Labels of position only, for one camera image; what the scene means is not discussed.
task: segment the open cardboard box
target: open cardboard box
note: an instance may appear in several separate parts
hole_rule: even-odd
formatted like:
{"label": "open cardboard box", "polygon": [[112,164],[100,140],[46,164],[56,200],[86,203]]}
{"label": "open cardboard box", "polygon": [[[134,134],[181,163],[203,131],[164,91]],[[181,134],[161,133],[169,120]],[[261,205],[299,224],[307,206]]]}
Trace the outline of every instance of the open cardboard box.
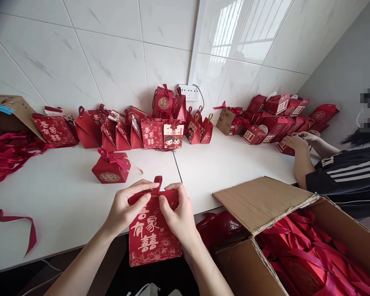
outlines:
{"label": "open cardboard box", "polygon": [[298,208],[313,211],[317,223],[370,275],[370,231],[330,200],[283,182],[261,177],[213,194],[251,233],[246,240],[215,253],[215,260],[235,295],[288,295],[255,236]]}

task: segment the cardboard box flap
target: cardboard box flap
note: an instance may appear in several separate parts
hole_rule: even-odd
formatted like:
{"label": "cardboard box flap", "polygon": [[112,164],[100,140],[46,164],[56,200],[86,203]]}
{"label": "cardboard box flap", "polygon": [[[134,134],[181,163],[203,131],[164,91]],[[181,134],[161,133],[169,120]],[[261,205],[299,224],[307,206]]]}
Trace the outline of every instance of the cardboard box flap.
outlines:
{"label": "cardboard box flap", "polygon": [[213,196],[254,236],[320,198],[269,177],[215,192]]}

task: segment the wall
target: wall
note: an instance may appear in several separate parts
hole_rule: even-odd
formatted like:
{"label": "wall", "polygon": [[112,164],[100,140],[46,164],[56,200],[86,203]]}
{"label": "wall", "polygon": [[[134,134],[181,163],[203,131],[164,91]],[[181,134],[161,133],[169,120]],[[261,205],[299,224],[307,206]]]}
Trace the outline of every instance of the wall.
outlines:
{"label": "wall", "polygon": [[370,3],[303,85],[299,95],[312,99],[309,109],[325,103],[342,106],[322,137],[343,148],[339,142],[357,128],[360,94],[367,88],[370,88]]}
{"label": "wall", "polygon": [[[195,83],[205,115],[296,93],[369,0],[207,0]],[[186,83],[197,0],[12,0],[0,6],[0,94],[32,107],[149,110]],[[201,101],[192,103],[193,107]],[[215,111],[217,120],[219,111]]]}

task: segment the power cord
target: power cord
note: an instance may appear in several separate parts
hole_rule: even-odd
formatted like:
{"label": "power cord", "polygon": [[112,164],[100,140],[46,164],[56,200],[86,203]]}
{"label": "power cord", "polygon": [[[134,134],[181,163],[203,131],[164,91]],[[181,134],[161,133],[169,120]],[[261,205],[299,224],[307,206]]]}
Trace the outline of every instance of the power cord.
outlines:
{"label": "power cord", "polygon": [[47,281],[43,282],[42,284],[39,284],[38,286],[35,286],[34,288],[30,289],[29,291],[27,291],[27,292],[26,292],[25,294],[23,294],[22,296],[25,296],[25,295],[29,294],[30,292],[32,292],[32,291],[34,291],[34,290],[36,290],[36,289],[38,289],[38,288],[40,288],[40,287],[44,286],[45,284],[48,284],[50,281],[52,281],[53,279],[57,278],[58,276],[60,276],[60,275],[63,273],[63,271],[62,271],[62,270],[60,270],[60,269],[58,269],[58,268],[54,267],[54,266],[53,266],[51,263],[49,263],[48,261],[46,261],[46,260],[41,260],[41,261],[45,262],[45,263],[46,263],[49,267],[51,267],[52,269],[54,269],[54,270],[56,270],[56,271],[59,271],[59,273],[58,273],[57,275],[55,275],[54,277],[52,277],[51,279],[49,279],[49,280],[47,280]]}

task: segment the white stripe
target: white stripe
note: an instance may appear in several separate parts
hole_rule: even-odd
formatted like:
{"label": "white stripe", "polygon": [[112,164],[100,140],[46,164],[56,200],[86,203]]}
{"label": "white stripe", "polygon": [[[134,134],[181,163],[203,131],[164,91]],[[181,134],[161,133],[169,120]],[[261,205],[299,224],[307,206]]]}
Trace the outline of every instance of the white stripe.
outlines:
{"label": "white stripe", "polygon": [[350,178],[344,178],[344,179],[336,179],[335,181],[336,182],[346,182],[346,181],[353,181],[353,180],[359,180],[359,179],[365,179],[365,178],[370,178],[370,174],[350,177]]}
{"label": "white stripe", "polygon": [[357,171],[348,172],[348,173],[341,173],[341,174],[333,175],[333,176],[330,176],[330,177],[337,178],[337,177],[342,177],[342,176],[354,175],[354,174],[357,174],[357,173],[363,173],[365,171],[370,171],[370,167],[365,168],[365,169],[361,169],[361,170],[357,170]]}
{"label": "white stripe", "polygon": [[338,169],[338,170],[335,170],[335,171],[330,171],[330,172],[327,172],[327,173],[328,174],[339,173],[341,171],[349,171],[349,170],[352,170],[352,169],[356,169],[356,168],[359,168],[359,167],[365,167],[365,166],[368,166],[368,165],[370,165],[370,161],[362,163],[362,164],[358,164],[356,166],[349,166],[347,168]]}

